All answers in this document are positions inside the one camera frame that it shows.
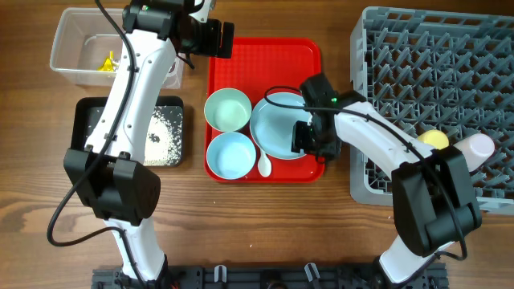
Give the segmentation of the light blue plate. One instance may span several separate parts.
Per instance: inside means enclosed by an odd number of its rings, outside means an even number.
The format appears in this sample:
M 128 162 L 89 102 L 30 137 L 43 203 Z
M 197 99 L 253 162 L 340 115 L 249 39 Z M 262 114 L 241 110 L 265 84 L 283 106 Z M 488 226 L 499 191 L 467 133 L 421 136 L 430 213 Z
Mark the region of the light blue plate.
M 271 157 L 286 161 L 299 159 L 305 152 L 292 151 L 293 126 L 308 119 L 309 113 L 304 110 L 281 108 L 261 99 L 251 113 L 251 136 Z

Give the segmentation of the white plastic spoon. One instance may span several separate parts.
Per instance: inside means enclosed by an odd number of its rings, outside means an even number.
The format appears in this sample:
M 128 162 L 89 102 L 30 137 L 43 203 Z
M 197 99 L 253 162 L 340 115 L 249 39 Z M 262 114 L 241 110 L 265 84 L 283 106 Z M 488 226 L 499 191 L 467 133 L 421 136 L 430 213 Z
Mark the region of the white plastic spoon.
M 262 177 L 269 177 L 271 175 L 271 161 L 263 149 L 260 149 L 260 157 L 258 159 L 258 171 Z

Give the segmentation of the mint green bowl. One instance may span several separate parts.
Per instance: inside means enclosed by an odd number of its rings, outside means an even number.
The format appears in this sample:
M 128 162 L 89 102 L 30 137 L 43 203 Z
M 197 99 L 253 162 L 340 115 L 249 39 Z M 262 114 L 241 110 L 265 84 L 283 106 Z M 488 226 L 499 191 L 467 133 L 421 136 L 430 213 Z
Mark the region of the mint green bowl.
M 219 132 L 243 129 L 251 118 L 252 105 L 248 96 L 235 88 L 222 88 L 206 100 L 206 122 Z

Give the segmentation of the yellow foil wrapper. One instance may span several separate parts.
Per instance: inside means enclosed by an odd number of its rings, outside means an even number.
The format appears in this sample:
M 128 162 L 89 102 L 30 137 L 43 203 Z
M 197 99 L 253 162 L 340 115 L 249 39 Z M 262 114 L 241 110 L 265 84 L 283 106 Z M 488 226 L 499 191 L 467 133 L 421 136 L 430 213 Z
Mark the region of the yellow foil wrapper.
M 115 59 L 113 52 L 110 51 L 108 57 L 97 68 L 97 71 L 117 72 L 119 65 L 120 61 L 118 59 Z

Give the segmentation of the light blue bowl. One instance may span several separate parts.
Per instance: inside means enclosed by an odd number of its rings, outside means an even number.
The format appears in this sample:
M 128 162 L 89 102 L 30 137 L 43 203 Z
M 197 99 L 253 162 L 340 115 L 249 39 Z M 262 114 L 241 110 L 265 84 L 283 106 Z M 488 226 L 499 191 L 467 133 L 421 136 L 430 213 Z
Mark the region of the light blue bowl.
M 224 132 L 208 145 L 208 168 L 223 180 L 245 177 L 254 167 L 256 149 L 248 136 L 240 132 Z

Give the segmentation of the white rice pile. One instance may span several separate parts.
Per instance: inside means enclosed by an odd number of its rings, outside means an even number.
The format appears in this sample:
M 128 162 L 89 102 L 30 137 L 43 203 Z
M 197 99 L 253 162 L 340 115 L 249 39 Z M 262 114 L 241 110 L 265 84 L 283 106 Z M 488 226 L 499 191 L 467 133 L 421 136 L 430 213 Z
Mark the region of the white rice pile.
M 145 142 L 144 165 L 179 165 L 182 161 L 182 129 L 182 107 L 155 107 Z

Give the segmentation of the yellow plastic cup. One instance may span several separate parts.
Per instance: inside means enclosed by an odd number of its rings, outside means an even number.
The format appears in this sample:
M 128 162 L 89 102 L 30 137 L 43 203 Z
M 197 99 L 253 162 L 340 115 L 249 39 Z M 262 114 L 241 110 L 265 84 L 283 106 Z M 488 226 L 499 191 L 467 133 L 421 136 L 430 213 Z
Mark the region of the yellow plastic cup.
M 436 129 L 425 131 L 418 136 L 418 140 L 433 146 L 435 149 L 444 149 L 450 145 L 447 135 Z

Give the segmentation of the pink plastic cup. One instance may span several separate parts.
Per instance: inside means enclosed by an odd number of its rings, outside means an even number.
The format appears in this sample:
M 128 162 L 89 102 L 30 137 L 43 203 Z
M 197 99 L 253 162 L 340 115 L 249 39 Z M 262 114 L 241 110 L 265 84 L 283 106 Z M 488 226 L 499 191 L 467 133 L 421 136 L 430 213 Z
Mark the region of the pink plastic cup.
M 491 137 L 476 133 L 455 144 L 465 157 L 470 172 L 478 169 L 494 152 L 495 144 Z

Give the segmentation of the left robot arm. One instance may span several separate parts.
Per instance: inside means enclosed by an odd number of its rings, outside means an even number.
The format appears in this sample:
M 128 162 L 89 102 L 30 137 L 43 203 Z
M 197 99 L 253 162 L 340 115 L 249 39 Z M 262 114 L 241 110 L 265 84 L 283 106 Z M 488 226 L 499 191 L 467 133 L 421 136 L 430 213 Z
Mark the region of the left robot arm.
M 123 47 L 104 110 L 83 147 L 65 154 L 71 194 L 115 237 L 123 259 L 111 275 L 115 286 L 174 285 L 155 235 L 161 181 L 144 164 L 145 142 L 161 86 L 177 60 L 230 58 L 235 27 L 212 19 L 213 8 L 212 1 L 130 2 L 114 26 Z

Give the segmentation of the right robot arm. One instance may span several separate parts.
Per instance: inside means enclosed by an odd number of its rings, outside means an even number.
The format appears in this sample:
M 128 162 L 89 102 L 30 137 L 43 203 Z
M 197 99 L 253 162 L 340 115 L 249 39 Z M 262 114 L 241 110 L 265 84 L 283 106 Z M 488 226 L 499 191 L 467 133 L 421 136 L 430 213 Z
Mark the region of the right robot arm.
M 466 236 L 482 225 L 467 165 L 471 156 L 407 135 L 363 95 L 337 93 L 323 73 L 307 78 L 299 93 L 311 118 L 294 124 L 292 151 L 331 161 L 348 143 L 392 181 L 398 236 L 375 259 L 370 287 L 402 287 L 443 255 L 463 261 Z

